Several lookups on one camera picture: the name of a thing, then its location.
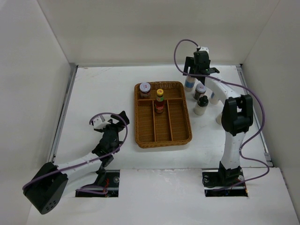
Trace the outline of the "dark jar red-label lid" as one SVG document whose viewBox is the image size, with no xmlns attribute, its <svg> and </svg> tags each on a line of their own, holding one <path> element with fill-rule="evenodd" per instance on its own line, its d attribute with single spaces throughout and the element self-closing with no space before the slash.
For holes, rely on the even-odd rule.
<svg viewBox="0 0 300 225">
<path fill-rule="evenodd" d="M 195 100 L 198 100 L 200 97 L 202 97 L 203 95 L 205 95 L 207 88 L 204 84 L 202 84 L 201 82 L 197 84 L 196 88 L 195 88 L 195 92 L 193 95 L 193 98 Z"/>
</svg>

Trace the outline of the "blue label silver-lid canister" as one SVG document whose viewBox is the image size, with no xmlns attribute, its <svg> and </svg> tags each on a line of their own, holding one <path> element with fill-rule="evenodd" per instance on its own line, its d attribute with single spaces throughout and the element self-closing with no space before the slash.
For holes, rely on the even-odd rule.
<svg viewBox="0 0 300 225">
<path fill-rule="evenodd" d="M 191 92 L 194 88 L 195 82 L 196 82 L 195 77 L 191 77 L 187 75 L 185 79 L 184 90 L 187 92 Z"/>
</svg>

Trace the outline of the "white canister blue label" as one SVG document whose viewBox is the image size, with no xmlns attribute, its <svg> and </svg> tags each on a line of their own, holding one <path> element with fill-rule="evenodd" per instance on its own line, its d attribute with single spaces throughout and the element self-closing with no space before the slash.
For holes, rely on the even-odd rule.
<svg viewBox="0 0 300 225">
<path fill-rule="evenodd" d="M 209 101 L 211 104 L 217 105 L 220 102 L 219 95 L 217 95 L 215 92 L 212 92 Z"/>
</svg>

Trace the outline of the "white bottle black cap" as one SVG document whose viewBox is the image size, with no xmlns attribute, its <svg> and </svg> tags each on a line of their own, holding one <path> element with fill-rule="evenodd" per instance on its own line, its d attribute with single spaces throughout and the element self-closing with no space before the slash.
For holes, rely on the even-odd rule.
<svg viewBox="0 0 300 225">
<path fill-rule="evenodd" d="M 194 113 L 199 116 L 204 115 L 208 104 L 209 100 L 206 95 L 200 97 L 194 107 Z"/>
</svg>

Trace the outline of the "dark spice jar white lid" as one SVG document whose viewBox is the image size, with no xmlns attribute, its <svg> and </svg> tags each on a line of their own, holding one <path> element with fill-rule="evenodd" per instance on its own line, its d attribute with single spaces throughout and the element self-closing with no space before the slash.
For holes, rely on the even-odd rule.
<svg viewBox="0 0 300 225">
<path fill-rule="evenodd" d="M 141 98 L 148 98 L 150 96 L 151 85 L 148 82 L 143 82 L 139 86 Z"/>
</svg>

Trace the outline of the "red sauce bottle yellow cap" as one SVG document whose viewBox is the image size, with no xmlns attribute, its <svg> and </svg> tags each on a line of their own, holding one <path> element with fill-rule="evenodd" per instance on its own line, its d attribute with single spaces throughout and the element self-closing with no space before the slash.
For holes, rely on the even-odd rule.
<svg viewBox="0 0 300 225">
<path fill-rule="evenodd" d="M 155 100 L 155 111 L 157 113 L 162 113 L 165 106 L 165 97 L 163 89 L 157 89 L 156 100 Z"/>
</svg>

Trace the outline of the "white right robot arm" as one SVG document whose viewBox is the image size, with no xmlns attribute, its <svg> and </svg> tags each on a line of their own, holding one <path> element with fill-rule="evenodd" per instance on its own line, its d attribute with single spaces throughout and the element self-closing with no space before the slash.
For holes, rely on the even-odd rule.
<svg viewBox="0 0 300 225">
<path fill-rule="evenodd" d="M 202 182 L 207 188 L 231 186 L 242 175 L 240 146 L 253 124 L 253 99 L 250 95 L 237 93 L 221 78 L 213 77 L 212 74 L 218 74 L 219 71 L 210 67 L 208 52 L 200 48 L 193 57 L 186 57 L 184 73 L 199 80 L 224 105 L 221 113 L 221 125 L 225 131 L 224 153 L 218 171 L 203 172 Z"/>
</svg>

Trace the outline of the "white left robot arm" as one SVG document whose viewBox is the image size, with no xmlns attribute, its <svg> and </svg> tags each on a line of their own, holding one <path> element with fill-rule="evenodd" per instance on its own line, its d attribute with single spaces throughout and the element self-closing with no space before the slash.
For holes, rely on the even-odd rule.
<svg viewBox="0 0 300 225">
<path fill-rule="evenodd" d="M 103 112 L 93 116 L 89 124 L 94 131 L 102 134 L 90 153 L 60 165 L 45 163 L 33 179 L 23 186 L 24 196 L 40 214 L 49 213 L 70 192 L 87 197 L 109 193 L 109 184 L 113 180 L 105 177 L 106 167 L 125 142 L 119 138 L 119 133 L 128 130 L 129 118 L 125 111 L 119 114 Z"/>
</svg>

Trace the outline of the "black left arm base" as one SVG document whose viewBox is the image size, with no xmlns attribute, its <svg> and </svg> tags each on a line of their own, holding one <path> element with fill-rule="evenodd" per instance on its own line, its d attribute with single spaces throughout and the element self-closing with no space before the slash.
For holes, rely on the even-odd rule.
<svg viewBox="0 0 300 225">
<path fill-rule="evenodd" d="M 97 177 L 92 184 L 85 185 L 81 191 L 75 192 L 75 197 L 118 197 L 120 184 L 120 170 L 101 169 L 96 172 Z"/>
</svg>

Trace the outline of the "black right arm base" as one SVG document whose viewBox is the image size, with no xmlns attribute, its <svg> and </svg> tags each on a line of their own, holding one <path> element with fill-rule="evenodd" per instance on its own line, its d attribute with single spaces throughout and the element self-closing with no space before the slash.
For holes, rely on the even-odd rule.
<svg viewBox="0 0 300 225">
<path fill-rule="evenodd" d="M 225 169 L 221 164 L 217 171 L 203 171 L 202 184 L 206 197 L 248 197 L 248 191 L 240 166 Z"/>
</svg>

